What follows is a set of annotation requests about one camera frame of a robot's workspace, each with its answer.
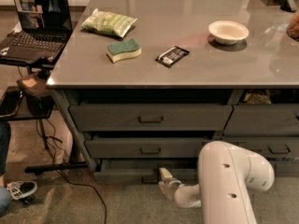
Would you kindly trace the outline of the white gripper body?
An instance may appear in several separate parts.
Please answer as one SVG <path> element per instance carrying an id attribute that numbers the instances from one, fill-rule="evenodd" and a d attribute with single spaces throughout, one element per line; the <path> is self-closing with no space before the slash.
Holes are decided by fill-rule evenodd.
<path id="1" fill-rule="evenodd" d="M 182 185 L 182 182 L 175 178 L 167 178 L 165 181 L 160 181 L 158 186 L 162 194 L 169 200 L 175 200 L 175 192 Z"/>

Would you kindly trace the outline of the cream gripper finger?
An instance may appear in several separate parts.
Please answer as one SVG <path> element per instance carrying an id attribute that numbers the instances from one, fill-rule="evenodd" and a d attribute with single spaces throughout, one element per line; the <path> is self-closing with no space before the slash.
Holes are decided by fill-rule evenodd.
<path id="1" fill-rule="evenodd" d="M 171 180 L 173 178 L 172 174 L 164 167 L 160 168 L 159 172 L 163 182 Z"/>

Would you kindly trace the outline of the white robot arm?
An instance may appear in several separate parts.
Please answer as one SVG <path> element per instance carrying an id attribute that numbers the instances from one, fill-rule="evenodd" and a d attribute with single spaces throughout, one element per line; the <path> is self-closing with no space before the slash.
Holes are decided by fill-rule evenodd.
<path id="1" fill-rule="evenodd" d="M 198 157 L 198 180 L 193 186 L 159 169 L 159 187 L 181 208 L 202 210 L 204 224 L 257 224 L 249 195 L 269 190 L 275 173 L 262 155 L 223 141 L 209 142 Z"/>

